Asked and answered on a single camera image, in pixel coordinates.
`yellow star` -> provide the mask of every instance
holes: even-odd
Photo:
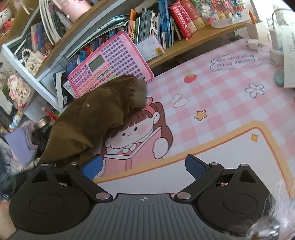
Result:
[[[252,135],[251,135],[251,139],[250,139],[250,140],[251,140],[251,141],[254,141],[254,142],[257,142],[257,141],[258,141],[258,136],[259,136],[259,135],[256,135],[256,134],[253,134],[253,133],[252,133]]]
[[[207,115],[206,115],[206,110],[200,112],[200,111],[197,111],[197,115],[195,115],[194,118],[198,119],[199,121],[201,121],[203,118],[206,118]]]

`pink checkered pattern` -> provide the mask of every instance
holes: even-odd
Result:
[[[153,102],[162,103],[166,123],[173,134],[173,144],[166,157],[258,120],[268,126],[288,163],[293,162],[295,166],[295,91],[275,85],[275,70],[283,71],[283,68],[270,64],[269,48],[266,46],[256,53],[247,49],[241,39],[185,62],[147,84],[148,96]],[[235,69],[210,70],[213,59],[216,70],[216,59],[239,56],[241,61],[251,59],[247,55],[252,54],[255,62],[236,64],[233,60],[230,65],[230,61],[225,61],[223,67]],[[196,74],[197,79],[185,83],[184,78],[190,73]],[[263,85],[265,94],[251,98],[250,93],[245,92],[250,83]],[[176,94],[188,98],[189,103],[173,108],[171,100]],[[194,116],[203,110],[208,117],[198,121]]]

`flower illustration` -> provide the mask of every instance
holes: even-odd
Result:
[[[262,90],[264,88],[263,85],[261,84],[254,84],[254,83],[250,83],[249,87],[245,89],[246,93],[250,93],[250,97],[251,98],[256,98],[257,95],[264,95],[264,91]]]

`white handbag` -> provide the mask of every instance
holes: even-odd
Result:
[[[29,52],[30,56],[27,59],[27,61],[25,61],[24,59],[24,53],[25,52]],[[38,50],[30,50],[28,48],[24,49],[22,51],[22,60],[23,62],[25,62],[25,68],[33,75],[35,76],[36,72],[39,70],[42,62],[43,62],[43,55],[40,51]]]

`orange pen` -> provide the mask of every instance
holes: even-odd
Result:
[[[256,20],[255,20],[254,15],[253,15],[253,13],[252,13],[251,10],[249,10],[249,15],[250,15],[250,18],[251,18],[252,23],[253,24],[256,24]]]

